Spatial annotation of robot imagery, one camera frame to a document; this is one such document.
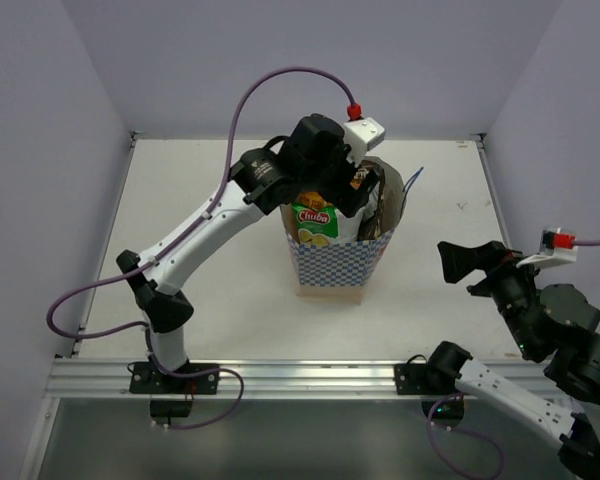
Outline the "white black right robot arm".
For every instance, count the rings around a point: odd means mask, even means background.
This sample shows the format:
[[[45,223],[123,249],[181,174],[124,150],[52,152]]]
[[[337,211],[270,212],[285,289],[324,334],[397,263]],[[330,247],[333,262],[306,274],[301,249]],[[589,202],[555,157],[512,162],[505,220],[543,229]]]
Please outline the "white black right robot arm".
[[[522,358],[544,363],[545,377],[581,409],[568,410],[518,387],[450,341],[441,342],[426,363],[429,387],[487,401],[544,436],[576,477],[600,479],[600,310],[572,284],[535,283],[541,270],[576,260],[575,237],[546,231],[539,252],[529,256],[499,241],[477,247],[441,241],[437,249],[446,283],[484,273],[468,293],[494,302]]]

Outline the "green Chuba chips bag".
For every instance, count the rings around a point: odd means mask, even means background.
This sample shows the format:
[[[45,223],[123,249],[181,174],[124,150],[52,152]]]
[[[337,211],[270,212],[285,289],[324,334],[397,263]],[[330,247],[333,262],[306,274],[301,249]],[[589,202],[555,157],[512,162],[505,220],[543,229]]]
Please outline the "green Chuba chips bag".
[[[300,244],[324,247],[334,245],[338,240],[339,227],[334,206],[313,209],[293,203],[292,212]]]

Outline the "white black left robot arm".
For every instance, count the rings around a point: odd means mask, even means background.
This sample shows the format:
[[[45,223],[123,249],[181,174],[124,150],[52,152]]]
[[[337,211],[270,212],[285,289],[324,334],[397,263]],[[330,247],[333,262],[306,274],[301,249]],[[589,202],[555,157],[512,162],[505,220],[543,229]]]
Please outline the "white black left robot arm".
[[[366,154],[386,130],[370,117],[338,124],[321,114],[303,117],[293,132],[244,152],[209,200],[165,238],[140,253],[121,252],[136,304],[149,322],[152,379],[165,392],[188,379],[184,325],[194,308],[182,291],[191,275],[228,240],[304,192],[316,192],[352,217],[379,181],[368,174],[352,181]]]

